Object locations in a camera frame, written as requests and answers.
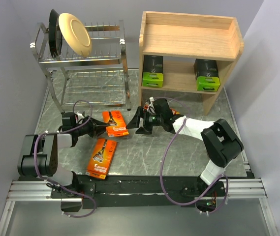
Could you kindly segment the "orange razor box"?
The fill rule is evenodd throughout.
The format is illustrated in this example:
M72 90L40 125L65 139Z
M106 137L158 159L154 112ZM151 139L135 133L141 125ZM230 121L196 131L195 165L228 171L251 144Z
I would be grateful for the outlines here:
M180 115L181 114L180 112L176 111L175 109L171 109L171 111L172 111L173 115Z
M105 111L102 113L104 122L109 126L106 131L109 137L120 137L129 135L123 115L120 111Z
M86 169L86 175L97 179L106 179L118 142L99 138Z

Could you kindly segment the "black green razor box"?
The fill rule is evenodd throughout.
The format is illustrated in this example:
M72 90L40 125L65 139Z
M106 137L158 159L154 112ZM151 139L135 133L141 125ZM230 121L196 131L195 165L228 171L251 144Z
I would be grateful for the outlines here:
M163 81L163 56L144 55L142 86L161 88Z
M194 72L197 91L217 92L220 87L220 79L215 60L196 59Z

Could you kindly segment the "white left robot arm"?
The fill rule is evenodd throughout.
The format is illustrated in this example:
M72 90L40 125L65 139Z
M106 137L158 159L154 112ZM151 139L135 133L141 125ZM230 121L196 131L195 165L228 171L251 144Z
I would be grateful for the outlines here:
M109 124L96 120L84 113L67 112L62 114L62 125L56 133L26 135L23 140L19 164L20 176L49 179L59 185L68 197L80 192L79 180L75 172L58 163L61 148L76 146L79 137L88 135L98 137L106 131Z

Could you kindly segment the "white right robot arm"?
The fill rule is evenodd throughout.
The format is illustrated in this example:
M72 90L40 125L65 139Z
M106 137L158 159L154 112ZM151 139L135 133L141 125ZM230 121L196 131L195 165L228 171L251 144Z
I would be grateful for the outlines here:
M186 135L203 141L209 162L198 183L198 192L209 196L215 190L214 180L221 176L226 167L243 150L244 145L229 123L220 118L216 121L203 121L188 118L174 112L166 98L150 98L147 108L139 106L127 129L136 129L136 134L151 135L153 127L161 126L164 131Z

